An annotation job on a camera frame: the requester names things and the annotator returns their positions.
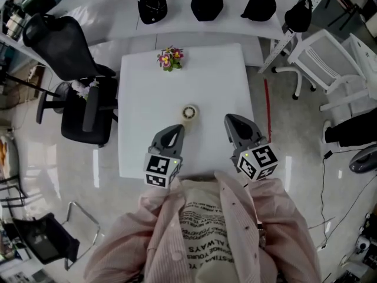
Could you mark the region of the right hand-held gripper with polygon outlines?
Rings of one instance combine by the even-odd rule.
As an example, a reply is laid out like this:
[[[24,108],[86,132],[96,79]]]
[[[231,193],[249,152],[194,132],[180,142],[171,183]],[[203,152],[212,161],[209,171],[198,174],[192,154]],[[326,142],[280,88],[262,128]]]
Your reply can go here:
[[[229,142],[234,151],[230,158],[236,171],[256,182],[270,176],[278,165],[273,146],[251,120],[237,115],[224,117]]]

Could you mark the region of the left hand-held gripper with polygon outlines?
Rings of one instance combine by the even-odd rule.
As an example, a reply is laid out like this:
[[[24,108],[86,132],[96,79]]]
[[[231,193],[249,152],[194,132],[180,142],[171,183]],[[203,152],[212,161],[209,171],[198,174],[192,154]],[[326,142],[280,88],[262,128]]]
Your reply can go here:
[[[168,189],[178,175],[183,158],[185,128],[182,124],[169,126],[153,138],[144,159],[144,183]]]

